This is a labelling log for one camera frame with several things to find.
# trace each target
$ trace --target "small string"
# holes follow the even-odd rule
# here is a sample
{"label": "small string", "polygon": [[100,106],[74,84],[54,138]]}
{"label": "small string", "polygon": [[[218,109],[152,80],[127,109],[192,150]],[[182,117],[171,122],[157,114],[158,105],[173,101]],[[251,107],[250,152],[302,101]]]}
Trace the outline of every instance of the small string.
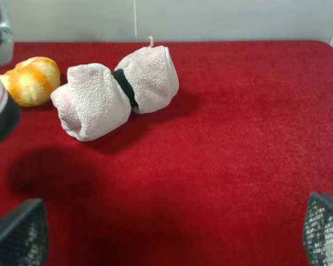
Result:
{"label": "small string", "polygon": [[148,47],[153,47],[154,45],[154,39],[152,36],[149,36],[148,39],[150,40],[150,45]]}

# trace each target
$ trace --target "red fabric surface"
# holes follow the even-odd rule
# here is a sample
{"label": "red fabric surface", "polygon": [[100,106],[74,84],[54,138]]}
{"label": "red fabric surface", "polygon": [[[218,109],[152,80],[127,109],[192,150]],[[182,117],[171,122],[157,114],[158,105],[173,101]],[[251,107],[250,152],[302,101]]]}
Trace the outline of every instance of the red fabric surface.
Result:
{"label": "red fabric surface", "polygon": [[[113,69],[148,43],[19,43],[10,66]],[[333,49],[322,42],[167,44],[171,104],[93,142],[51,104],[0,144],[0,217],[44,199],[48,265],[308,265],[312,191],[333,195]]]}

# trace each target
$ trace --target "pink fleece towel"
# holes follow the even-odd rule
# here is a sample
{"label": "pink fleece towel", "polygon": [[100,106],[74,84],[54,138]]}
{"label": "pink fleece towel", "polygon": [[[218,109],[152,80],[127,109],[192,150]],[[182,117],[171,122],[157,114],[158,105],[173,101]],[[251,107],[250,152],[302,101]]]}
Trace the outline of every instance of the pink fleece towel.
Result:
{"label": "pink fleece towel", "polygon": [[133,110],[155,112],[169,105],[179,80],[164,46],[143,47],[110,69],[99,63],[68,68],[68,82],[51,94],[62,128],[79,141],[95,140],[124,124]]}

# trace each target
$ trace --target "black mesh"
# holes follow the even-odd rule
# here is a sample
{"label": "black mesh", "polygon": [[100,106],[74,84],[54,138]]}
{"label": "black mesh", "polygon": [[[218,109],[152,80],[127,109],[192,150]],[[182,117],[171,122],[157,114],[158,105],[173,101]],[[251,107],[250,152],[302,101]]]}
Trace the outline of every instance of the black mesh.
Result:
{"label": "black mesh", "polygon": [[0,219],[0,266],[43,266],[48,256],[47,214],[30,199]]}
{"label": "black mesh", "polygon": [[303,241],[312,266],[333,266],[333,197],[310,196]]}

